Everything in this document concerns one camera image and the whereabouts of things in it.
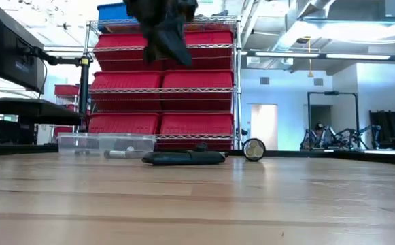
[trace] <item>table surface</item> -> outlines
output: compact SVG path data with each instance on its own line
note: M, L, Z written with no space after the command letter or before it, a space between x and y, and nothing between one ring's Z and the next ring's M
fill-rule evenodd
M395 165L0 157L1 244L395 245Z

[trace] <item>black fabric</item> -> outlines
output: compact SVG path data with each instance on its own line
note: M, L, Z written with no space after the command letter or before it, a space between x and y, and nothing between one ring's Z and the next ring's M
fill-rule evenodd
M182 65L191 65L191 55L184 41L184 24L194 19L196 0L123 0L128 16L140 23L148 44L144 60L172 58Z

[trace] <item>door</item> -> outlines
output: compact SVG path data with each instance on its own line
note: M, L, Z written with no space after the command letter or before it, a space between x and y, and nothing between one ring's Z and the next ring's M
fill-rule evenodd
M258 138L267 150L278 150L277 105L252 105L250 138Z

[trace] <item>metal wire shelving unit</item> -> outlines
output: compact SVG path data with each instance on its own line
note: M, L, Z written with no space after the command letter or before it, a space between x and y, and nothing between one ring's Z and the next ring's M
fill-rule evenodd
M196 17L194 21L185 24L184 29L186 31L225 31L229 30L233 33L233 42L226 44L190 44L187 45L189 49L231 49L229 51L232 59L232 70L234 73L234 83L232 88L137 88L137 89L90 89L92 95L100 94L141 94L141 93L232 93L231 112L234 115L233 123L233 135L156 135L158 140L235 140L237 144L235 148L242 149L242 137L241 137L241 34L240 30L241 19L238 16L216 16L216 17ZM97 43L99 40L100 32L99 29L106 31L107 33L138 33L139 24L133 20L108 20L108 21L90 21L88 22L86 43L84 46L84 56L93 56L94 53L104 52L117 52L117 51L140 51L144 49L144 46L115 46L115 47L99 47L91 48L89 44Z

